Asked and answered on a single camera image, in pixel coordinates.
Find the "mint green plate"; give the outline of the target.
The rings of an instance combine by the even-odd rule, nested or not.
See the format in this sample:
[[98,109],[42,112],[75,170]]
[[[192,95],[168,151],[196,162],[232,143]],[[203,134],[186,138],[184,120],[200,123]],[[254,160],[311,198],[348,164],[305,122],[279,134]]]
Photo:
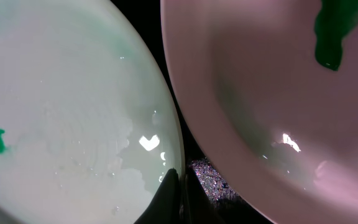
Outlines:
[[183,141],[111,1],[0,0],[0,223],[135,223]]

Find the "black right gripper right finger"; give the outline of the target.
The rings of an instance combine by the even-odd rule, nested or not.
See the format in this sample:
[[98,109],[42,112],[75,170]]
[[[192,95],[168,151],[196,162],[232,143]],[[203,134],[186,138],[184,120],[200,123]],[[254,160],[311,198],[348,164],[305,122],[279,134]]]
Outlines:
[[185,177],[186,203],[185,211],[190,223],[225,224],[209,202],[204,189],[191,168],[186,169]]

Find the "round black tray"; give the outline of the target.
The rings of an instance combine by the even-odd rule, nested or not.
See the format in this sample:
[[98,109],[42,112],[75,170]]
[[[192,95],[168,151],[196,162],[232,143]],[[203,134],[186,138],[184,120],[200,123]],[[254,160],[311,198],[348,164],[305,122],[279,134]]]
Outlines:
[[[112,0],[112,3],[125,15],[135,30],[140,34],[157,62],[165,79],[165,83],[171,86],[172,84],[163,49],[160,2],[158,0]],[[186,159],[185,176],[183,178],[179,178],[178,176],[181,187],[179,223],[190,223],[185,214],[186,169],[191,168],[195,172],[195,168],[191,164],[193,162],[196,164],[203,163],[206,165],[205,169],[209,176],[215,180],[220,180],[221,177],[204,158],[204,154],[190,133],[183,115],[179,113],[178,117],[181,126],[180,133],[183,135],[185,142]],[[268,223],[268,220],[263,215],[253,209],[247,202],[243,201],[235,192],[231,192],[231,198],[222,198],[216,203],[210,203],[225,223]]]

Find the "pink plate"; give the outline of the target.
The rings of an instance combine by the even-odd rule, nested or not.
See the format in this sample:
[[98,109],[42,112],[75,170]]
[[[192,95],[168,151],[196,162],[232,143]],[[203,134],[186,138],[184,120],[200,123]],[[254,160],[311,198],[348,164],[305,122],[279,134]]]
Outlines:
[[183,117],[273,223],[358,223],[358,1],[161,2]]

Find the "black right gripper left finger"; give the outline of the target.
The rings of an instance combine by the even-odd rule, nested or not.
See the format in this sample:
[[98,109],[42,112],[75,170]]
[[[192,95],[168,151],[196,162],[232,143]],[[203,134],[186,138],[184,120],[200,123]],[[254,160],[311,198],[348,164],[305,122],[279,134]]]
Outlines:
[[169,169],[145,212],[134,224],[177,224],[181,187],[177,171]]

